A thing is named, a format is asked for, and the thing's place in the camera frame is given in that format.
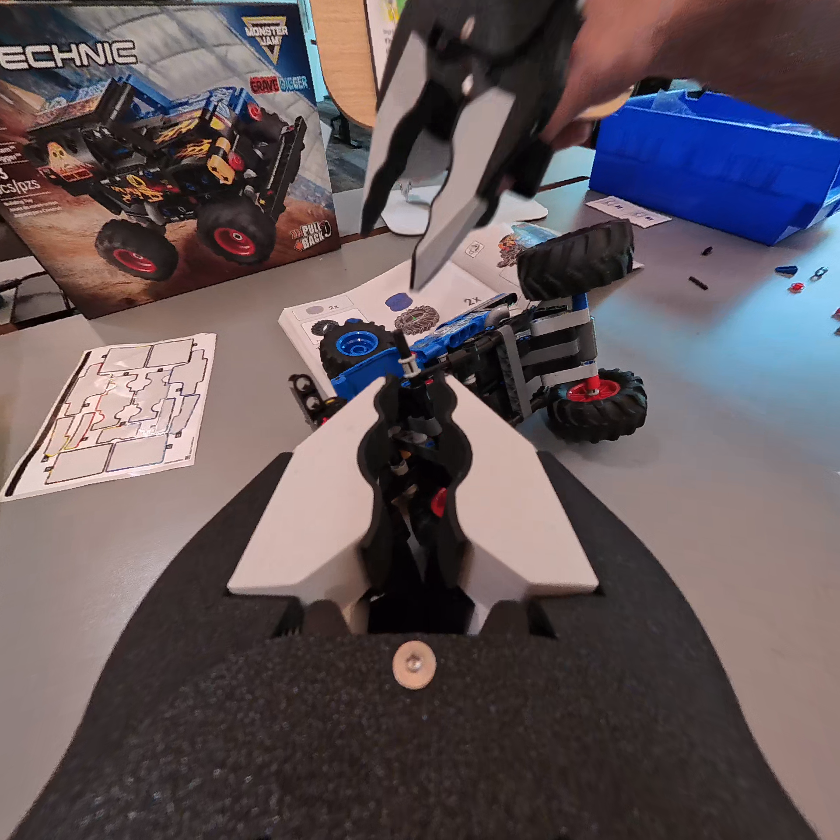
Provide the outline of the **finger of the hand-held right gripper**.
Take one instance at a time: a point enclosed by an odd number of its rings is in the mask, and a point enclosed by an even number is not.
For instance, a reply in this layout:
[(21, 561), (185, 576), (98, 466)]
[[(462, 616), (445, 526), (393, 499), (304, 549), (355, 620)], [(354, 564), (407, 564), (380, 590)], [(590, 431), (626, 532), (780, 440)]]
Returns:
[(394, 184), (435, 177), (435, 139), (424, 128), (420, 105), (427, 92), (427, 43), (411, 28), (397, 28), (385, 66), (366, 168), (360, 231), (367, 235)]
[(413, 253), (410, 288), (420, 291), (488, 209), (482, 182), (508, 121), (515, 96), (491, 88), (465, 105), (451, 140), (448, 176), (431, 204), (428, 224)]

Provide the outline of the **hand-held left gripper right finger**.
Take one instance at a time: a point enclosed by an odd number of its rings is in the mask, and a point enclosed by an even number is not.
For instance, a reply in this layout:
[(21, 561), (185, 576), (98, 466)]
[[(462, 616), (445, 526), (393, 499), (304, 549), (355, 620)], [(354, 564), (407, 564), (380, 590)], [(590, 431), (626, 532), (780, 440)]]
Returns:
[(475, 606), (468, 630), (501, 601), (594, 592), (599, 581), (537, 449), (453, 376), (446, 383), (471, 450), (454, 495), (468, 543), (458, 586)]

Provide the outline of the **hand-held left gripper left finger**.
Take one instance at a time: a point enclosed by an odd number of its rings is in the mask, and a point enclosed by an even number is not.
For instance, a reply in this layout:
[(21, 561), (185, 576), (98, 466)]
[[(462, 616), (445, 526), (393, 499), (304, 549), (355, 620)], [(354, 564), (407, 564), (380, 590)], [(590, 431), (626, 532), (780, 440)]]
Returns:
[(369, 627), (369, 591), (388, 580), (397, 526), (378, 483), (389, 464), (382, 423), (396, 378), (380, 377), (295, 448), (227, 590), (329, 601), (355, 634)]

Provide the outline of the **blue lego monster truck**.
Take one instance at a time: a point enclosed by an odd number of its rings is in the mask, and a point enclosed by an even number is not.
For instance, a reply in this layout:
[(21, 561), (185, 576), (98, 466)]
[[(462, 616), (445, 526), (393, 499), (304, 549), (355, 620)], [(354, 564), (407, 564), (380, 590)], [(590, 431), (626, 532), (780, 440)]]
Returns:
[(396, 377), (403, 393), (386, 485), (427, 548), (451, 483), (434, 464), (436, 373), (512, 427), (544, 412), (569, 443), (614, 442), (645, 424), (642, 379), (599, 367), (587, 297), (640, 267), (634, 246), (630, 223), (615, 219), (562, 235), (491, 226), (422, 290), (408, 287), (408, 259), (343, 294), (285, 308), (279, 325), (308, 365), (290, 376), (290, 391), (317, 429), (374, 380)]

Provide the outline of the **person's right forearm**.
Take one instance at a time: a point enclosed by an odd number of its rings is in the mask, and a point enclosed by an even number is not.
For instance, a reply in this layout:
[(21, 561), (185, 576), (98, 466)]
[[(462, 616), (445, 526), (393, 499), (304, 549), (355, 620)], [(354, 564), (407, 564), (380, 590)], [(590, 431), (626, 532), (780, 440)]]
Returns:
[(651, 69), (838, 136), (838, 1), (675, 2)]

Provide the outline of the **lego instruction booklet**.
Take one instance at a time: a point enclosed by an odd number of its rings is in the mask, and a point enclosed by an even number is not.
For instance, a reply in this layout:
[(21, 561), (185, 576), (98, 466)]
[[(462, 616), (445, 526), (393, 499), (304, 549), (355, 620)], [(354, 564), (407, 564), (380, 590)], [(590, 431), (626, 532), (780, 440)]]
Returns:
[[(349, 401), (375, 379), (446, 369), (489, 403), (510, 397), (538, 406), (646, 407), (643, 380), (599, 367), (587, 294), (639, 267), (628, 223), (570, 234), (527, 222), (493, 224), (467, 237), (423, 289), (409, 287), (412, 261), (331, 298), (285, 309), (279, 324), (328, 398)], [(394, 345), (333, 380), (319, 345), (331, 328), (358, 319), (383, 326)]]

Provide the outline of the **lego set box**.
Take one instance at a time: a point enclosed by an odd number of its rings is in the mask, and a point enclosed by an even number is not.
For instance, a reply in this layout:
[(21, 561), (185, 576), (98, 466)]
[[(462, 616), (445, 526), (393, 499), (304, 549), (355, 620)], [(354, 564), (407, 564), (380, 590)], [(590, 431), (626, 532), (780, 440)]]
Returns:
[(87, 319), (340, 248), (299, 5), (2, 2), (2, 216)]

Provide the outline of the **scattered small lego pieces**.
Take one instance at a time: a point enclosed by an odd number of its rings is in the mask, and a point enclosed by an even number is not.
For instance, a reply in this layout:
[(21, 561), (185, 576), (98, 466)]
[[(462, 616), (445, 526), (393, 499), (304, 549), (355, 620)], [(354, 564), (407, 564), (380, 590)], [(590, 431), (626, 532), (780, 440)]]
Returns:
[(824, 276), (829, 273), (829, 270), (830, 269), (828, 269), (826, 266), (820, 266), (813, 271), (813, 273), (807, 278), (806, 281), (794, 280), (794, 275), (797, 271), (797, 266), (777, 266), (775, 269), (775, 273), (780, 277), (791, 280), (786, 290), (792, 295), (798, 295), (803, 293), (803, 291), (809, 285), (812, 285), (824, 278)]

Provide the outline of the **person's right hand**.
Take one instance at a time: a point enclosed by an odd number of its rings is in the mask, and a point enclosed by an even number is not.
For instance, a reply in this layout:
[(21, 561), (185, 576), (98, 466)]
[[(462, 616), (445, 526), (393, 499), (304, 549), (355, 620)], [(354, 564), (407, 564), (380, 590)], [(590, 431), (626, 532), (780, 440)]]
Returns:
[(587, 1), (575, 38), (563, 96), (541, 140), (554, 150), (582, 144), (592, 130), (582, 116), (614, 100), (653, 67), (671, 2)]

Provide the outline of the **printed instruction sheet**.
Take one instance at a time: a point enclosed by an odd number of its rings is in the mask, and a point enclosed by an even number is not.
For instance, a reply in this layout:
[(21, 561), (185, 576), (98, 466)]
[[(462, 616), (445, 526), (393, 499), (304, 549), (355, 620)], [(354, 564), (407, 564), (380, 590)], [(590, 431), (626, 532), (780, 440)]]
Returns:
[(377, 80), (380, 81), (406, 1), (365, 1), (364, 3), (374, 71)]

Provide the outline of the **small white card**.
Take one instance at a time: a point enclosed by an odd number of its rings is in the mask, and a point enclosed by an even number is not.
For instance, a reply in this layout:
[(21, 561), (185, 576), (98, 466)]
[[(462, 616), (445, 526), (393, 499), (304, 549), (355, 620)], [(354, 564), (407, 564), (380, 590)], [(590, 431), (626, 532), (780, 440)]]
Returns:
[(671, 216), (651, 211), (616, 196), (603, 196), (585, 203), (607, 216), (627, 221), (638, 228), (651, 228), (671, 221)]

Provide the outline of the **white sticker sheet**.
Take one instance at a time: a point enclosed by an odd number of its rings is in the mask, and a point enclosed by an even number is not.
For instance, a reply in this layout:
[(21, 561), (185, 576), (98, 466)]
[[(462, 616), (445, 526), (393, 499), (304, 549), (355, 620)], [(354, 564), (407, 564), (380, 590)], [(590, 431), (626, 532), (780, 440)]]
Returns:
[(2, 502), (192, 466), (216, 343), (201, 332), (85, 352)]

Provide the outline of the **blue plastic bin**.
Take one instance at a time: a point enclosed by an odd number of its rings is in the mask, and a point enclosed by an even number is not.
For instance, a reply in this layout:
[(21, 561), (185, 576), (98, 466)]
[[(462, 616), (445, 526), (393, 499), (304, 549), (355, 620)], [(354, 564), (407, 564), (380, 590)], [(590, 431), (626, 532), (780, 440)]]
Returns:
[(839, 140), (654, 112), (601, 121), (590, 188), (763, 245), (838, 214)]

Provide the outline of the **clear plastic bag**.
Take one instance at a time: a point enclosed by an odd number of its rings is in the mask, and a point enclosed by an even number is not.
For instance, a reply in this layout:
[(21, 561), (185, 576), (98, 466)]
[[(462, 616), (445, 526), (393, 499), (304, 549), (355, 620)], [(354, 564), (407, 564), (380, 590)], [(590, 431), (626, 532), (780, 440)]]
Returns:
[(739, 123), (818, 139), (834, 139), (833, 135), (808, 123), (795, 122), (726, 94), (708, 90), (659, 91), (654, 95), (650, 109), (654, 112), (667, 112), (682, 117)]

